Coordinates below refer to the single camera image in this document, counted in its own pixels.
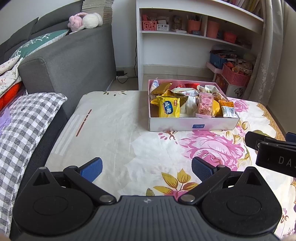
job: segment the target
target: green pillow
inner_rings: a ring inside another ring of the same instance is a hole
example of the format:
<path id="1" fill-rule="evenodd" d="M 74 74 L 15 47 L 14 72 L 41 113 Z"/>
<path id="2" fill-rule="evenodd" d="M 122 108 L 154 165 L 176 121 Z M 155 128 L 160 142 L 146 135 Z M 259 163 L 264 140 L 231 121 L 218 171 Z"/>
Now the green pillow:
<path id="1" fill-rule="evenodd" d="M 59 39 L 61 39 L 62 37 L 64 37 L 69 30 L 58 30 L 52 33 L 48 33 L 48 34 L 44 34 L 41 35 L 39 37 L 36 37 L 32 40 L 29 40 L 28 42 L 26 42 L 25 44 L 23 44 L 22 46 L 20 46 L 14 53 L 13 55 L 11 55 L 11 58 L 14 58 L 18 55 L 20 55 L 20 58 L 24 58 L 27 55 L 30 55 L 34 52 L 36 52 L 37 50 L 50 45 L 56 41 L 58 41 Z"/>

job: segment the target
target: stack of books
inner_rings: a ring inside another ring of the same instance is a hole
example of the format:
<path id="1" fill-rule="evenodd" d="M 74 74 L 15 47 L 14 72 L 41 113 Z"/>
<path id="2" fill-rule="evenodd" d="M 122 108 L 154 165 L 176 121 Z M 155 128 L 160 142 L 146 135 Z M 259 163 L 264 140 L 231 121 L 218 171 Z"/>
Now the stack of books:
<path id="1" fill-rule="evenodd" d="M 98 13 L 102 16 L 103 24 L 112 23 L 112 4 L 114 0 L 85 0 L 82 12 Z"/>
<path id="2" fill-rule="evenodd" d="M 262 16 L 260 0 L 224 0 L 224 1 L 231 3 L 235 6 L 238 6 L 240 8 L 243 8 L 259 17 Z"/>

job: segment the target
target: white snack package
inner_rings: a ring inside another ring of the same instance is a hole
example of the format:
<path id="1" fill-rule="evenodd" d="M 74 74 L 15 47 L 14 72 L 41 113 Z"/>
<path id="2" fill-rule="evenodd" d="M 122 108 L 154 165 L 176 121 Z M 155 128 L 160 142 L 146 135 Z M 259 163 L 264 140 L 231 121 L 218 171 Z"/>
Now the white snack package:
<path id="1" fill-rule="evenodd" d="M 158 80 L 156 78 L 155 80 L 153 80 L 153 83 L 152 83 L 152 85 L 150 87 L 149 93 L 151 93 L 153 90 L 155 90 L 158 86 L 159 86 L 159 83 L 158 83 Z"/>
<path id="2" fill-rule="evenodd" d="M 187 101 L 180 107 L 180 117 L 195 117 L 194 112 L 197 110 L 195 96 L 188 96 Z"/>
<path id="3" fill-rule="evenodd" d="M 214 92 L 219 92 L 219 90 L 214 85 L 205 85 L 204 87 L 200 86 L 200 92 L 213 94 Z"/>
<path id="4" fill-rule="evenodd" d="M 238 116 L 235 113 L 234 107 L 229 106 L 221 106 L 223 117 L 230 117 L 230 118 L 238 118 Z"/>
<path id="5" fill-rule="evenodd" d="M 172 92 L 187 96 L 198 96 L 199 94 L 199 91 L 194 88 L 174 88 Z"/>

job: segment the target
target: gray sofa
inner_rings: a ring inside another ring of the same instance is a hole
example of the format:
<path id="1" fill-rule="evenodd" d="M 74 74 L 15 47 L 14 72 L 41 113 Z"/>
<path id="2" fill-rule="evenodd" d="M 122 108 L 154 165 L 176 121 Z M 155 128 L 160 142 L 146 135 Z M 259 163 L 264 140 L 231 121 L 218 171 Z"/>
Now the gray sofa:
<path id="1" fill-rule="evenodd" d="M 0 64 L 28 40 L 52 31 L 69 29 L 68 19 L 81 11 L 77 1 L 34 19 L 0 45 Z M 54 42 L 24 58 L 18 67 L 28 93 L 59 92 L 66 118 L 82 95 L 104 91 L 116 76 L 111 25 L 85 29 Z"/>

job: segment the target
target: white bookshelf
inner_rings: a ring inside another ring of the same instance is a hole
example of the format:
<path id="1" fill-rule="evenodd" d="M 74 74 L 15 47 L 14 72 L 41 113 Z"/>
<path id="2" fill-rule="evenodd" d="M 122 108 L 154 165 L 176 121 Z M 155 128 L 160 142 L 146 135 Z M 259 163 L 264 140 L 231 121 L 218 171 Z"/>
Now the white bookshelf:
<path id="1" fill-rule="evenodd" d="M 163 15 L 166 16 L 169 9 L 174 11 L 172 15 L 179 15 L 178 12 L 183 15 L 187 13 L 202 15 L 202 35 L 142 30 L 143 12 L 160 14 L 163 11 Z M 145 65 L 162 66 L 164 69 L 166 66 L 206 69 L 206 62 L 210 58 L 209 51 L 213 45 L 217 44 L 228 45 L 256 55 L 263 28 L 262 18 L 221 0 L 136 0 L 136 16 L 139 90 L 142 89 L 143 75 L 146 74 Z M 208 18 L 218 19 L 221 21 L 220 25 L 227 21 L 233 26 L 235 33 L 239 32 L 240 35 L 249 38 L 253 43 L 252 49 L 206 37 Z"/>
<path id="2" fill-rule="evenodd" d="M 222 39 L 213 39 L 213 38 L 209 38 L 206 36 L 201 36 L 201 35 L 194 35 L 194 34 L 184 34 L 184 33 L 176 33 L 173 31 L 142 31 L 142 34 L 173 34 L 173 35 L 182 35 L 182 36 L 188 36 L 188 37 L 195 37 L 195 38 L 202 38 L 202 39 L 207 39 L 207 40 L 212 40 L 215 42 L 219 42 L 219 43 L 223 43 L 223 44 L 227 44 L 227 45 L 232 45 L 232 46 L 236 46 L 238 48 L 242 48 L 245 51 L 250 51 L 251 49 L 248 48 L 244 48 L 238 44 L 233 44 L 227 41 L 224 41 Z"/>

